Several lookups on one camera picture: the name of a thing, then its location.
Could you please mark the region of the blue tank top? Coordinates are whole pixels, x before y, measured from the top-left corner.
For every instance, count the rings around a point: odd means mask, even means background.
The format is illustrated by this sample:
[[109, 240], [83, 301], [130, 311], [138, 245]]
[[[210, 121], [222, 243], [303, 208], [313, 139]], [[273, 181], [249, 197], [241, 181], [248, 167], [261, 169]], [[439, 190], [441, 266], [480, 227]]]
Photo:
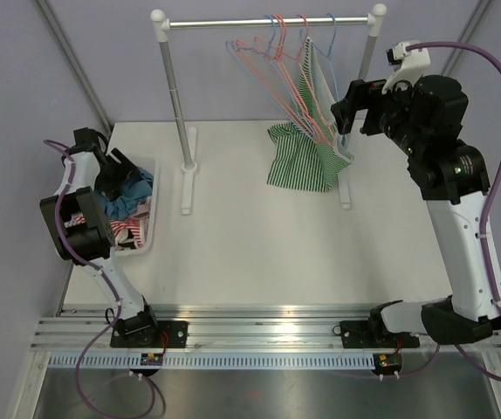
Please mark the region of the blue tank top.
[[95, 194], [107, 218], [122, 221], [132, 216], [138, 206], [152, 195], [153, 186], [154, 176], [144, 168], [139, 168], [138, 175], [120, 186], [116, 199], [107, 199], [98, 189]]

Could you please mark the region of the red white striped tank top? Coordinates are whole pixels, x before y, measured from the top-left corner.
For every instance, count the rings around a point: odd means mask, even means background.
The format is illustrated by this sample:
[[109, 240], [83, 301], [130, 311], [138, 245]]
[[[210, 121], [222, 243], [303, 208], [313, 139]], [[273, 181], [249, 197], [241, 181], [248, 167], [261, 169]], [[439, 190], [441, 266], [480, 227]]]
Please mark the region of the red white striped tank top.
[[143, 249], [148, 241], [149, 218], [126, 218], [111, 220], [115, 250], [133, 251]]

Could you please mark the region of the green white striped tank top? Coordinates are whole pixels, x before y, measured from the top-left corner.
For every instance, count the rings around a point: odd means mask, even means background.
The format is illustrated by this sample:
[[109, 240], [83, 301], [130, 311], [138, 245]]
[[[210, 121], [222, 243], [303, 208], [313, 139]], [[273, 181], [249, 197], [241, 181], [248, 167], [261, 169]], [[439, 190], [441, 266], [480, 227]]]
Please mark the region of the green white striped tank top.
[[[328, 118], [335, 123], [331, 113], [334, 98], [319, 63], [320, 53], [314, 44], [313, 77], [316, 87], [322, 92], [319, 103]], [[354, 160], [347, 151], [339, 151], [337, 134], [333, 146], [320, 144], [303, 134], [292, 122], [273, 125], [267, 129], [276, 152], [271, 163], [267, 183], [271, 186], [306, 192], [328, 192], [337, 181], [338, 175]]]

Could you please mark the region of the mauve tank top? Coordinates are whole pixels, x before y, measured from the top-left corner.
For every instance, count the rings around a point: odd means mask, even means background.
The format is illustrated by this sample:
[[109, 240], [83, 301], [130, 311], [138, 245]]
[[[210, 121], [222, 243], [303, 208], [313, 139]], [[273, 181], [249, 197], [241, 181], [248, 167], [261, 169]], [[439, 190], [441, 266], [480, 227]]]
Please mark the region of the mauve tank top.
[[140, 219], [149, 217], [151, 211], [151, 200], [147, 199], [144, 202], [138, 203], [136, 209], [128, 217], [133, 219]]

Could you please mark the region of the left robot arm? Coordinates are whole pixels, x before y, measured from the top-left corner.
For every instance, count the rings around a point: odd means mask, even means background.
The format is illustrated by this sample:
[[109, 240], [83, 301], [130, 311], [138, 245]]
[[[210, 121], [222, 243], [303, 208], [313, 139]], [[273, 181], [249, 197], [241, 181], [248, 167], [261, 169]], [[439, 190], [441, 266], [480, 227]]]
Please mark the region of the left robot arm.
[[73, 137], [71, 147], [46, 142], [62, 154], [65, 167], [57, 191], [39, 204], [52, 242], [60, 257], [83, 268], [109, 301], [112, 347], [165, 347], [166, 330], [117, 258], [148, 243], [155, 175], [110, 148], [93, 128], [77, 129]]

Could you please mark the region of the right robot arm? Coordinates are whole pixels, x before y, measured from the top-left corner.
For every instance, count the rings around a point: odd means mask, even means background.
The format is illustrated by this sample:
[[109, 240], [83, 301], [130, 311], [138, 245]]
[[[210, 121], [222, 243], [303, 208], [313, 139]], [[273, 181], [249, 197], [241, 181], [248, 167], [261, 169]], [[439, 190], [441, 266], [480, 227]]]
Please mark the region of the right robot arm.
[[384, 85], [384, 80], [355, 80], [331, 111], [343, 134], [351, 131], [357, 112], [365, 111], [360, 132], [384, 134], [407, 156], [452, 293], [433, 302], [396, 300], [371, 309], [368, 338], [378, 346], [403, 333], [426, 334], [441, 345], [484, 340], [501, 330], [501, 275], [488, 276], [496, 254], [482, 249], [491, 234], [479, 230], [491, 196], [484, 158], [458, 137], [468, 96], [458, 81], [440, 75], [402, 80], [390, 89]]

